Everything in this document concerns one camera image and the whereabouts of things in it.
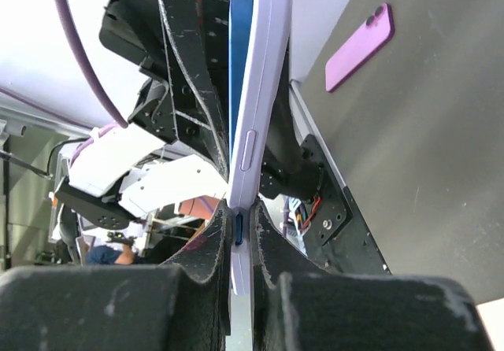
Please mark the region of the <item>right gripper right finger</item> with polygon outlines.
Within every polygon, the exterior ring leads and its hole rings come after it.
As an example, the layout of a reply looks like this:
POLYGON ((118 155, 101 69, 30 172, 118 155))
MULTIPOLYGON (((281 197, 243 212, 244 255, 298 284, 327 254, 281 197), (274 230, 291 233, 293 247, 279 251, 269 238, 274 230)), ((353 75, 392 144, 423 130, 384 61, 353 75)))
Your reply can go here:
POLYGON ((331 274, 250 211, 256 350, 489 350, 472 298, 458 283, 411 275, 331 274))

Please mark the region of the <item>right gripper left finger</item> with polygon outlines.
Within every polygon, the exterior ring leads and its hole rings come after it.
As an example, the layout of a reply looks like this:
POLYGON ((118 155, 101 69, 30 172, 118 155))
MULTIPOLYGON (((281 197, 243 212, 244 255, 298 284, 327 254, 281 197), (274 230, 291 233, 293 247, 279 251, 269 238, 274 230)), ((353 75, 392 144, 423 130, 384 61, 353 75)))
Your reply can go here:
POLYGON ((4 350, 222 350, 232 212, 161 265, 22 267, 1 277, 4 350))

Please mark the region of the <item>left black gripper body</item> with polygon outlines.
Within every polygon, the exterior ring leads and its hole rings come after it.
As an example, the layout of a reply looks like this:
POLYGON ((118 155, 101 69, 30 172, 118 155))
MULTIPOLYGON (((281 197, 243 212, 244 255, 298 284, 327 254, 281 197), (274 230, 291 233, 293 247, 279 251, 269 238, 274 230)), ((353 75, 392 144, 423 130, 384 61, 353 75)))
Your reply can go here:
POLYGON ((109 0, 99 40, 147 76, 128 122, 164 142, 194 141, 197 125, 183 114, 196 114, 195 96, 165 44, 158 0, 109 0))

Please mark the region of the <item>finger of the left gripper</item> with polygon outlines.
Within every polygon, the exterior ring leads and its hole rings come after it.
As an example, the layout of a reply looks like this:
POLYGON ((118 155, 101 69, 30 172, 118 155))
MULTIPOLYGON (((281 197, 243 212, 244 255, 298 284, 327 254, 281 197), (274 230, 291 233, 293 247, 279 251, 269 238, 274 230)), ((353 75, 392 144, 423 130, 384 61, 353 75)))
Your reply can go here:
POLYGON ((158 0, 158 5, 176 61, 207 120, 206 147, 210 158, 222 178, 228 180, 228 136, 221 100, 206 66, 196 1, 158 0))
POLYGON ((289 68, 289 53, 285 53, 261 166, 260 193, 270 199, 282 194, 309 201, 315 195, 315 161, 296 139, 289 68))

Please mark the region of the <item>blue smartphone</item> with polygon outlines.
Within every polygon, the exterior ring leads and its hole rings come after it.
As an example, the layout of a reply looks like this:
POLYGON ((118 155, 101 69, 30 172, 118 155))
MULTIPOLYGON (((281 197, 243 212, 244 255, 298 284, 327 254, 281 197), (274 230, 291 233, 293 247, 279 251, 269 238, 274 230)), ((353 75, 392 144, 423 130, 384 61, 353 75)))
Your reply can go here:
POLYGON ((231 0, 228 29, 228 125, 230 175, 228 204, 237 199, 238 151, 236 128, 243 89, 254 0, 231 0))

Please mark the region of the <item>lavender phone case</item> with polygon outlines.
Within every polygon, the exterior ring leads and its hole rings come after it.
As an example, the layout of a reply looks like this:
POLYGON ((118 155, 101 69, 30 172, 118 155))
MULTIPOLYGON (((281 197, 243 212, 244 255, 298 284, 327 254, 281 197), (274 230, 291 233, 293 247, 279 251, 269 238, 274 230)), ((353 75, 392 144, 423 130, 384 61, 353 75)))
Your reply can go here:
POLYGON ((232 211, 232 288, 250 292, 250 209, 258 195, 272 107, 291 30, 291 0, 253 0, 243 89, 227 191, 232 211))

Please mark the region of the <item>pink phone case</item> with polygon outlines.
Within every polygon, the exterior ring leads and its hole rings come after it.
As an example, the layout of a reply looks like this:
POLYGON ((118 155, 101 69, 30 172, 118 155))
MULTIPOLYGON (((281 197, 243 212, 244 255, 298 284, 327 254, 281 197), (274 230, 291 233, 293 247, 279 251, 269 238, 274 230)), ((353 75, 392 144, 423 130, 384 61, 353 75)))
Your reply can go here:
POLYGON ((325 90, 333 92, 386 45, 395 33, 391 5, 384 2, 327 60, 325 90))

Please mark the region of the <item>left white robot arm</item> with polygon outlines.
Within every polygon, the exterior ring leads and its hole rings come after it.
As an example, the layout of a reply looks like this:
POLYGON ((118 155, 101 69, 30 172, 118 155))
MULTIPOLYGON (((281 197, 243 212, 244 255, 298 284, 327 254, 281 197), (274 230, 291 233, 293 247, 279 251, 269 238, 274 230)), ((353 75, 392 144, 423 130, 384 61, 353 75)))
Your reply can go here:
POLYGON ((109 0, 100 41, 146 82, 127 127, 77 148, 57 199, 109 230, 205 195, 238 212, 311 199, 323 174, 295 138, 290 30, 291 0, 109 0))

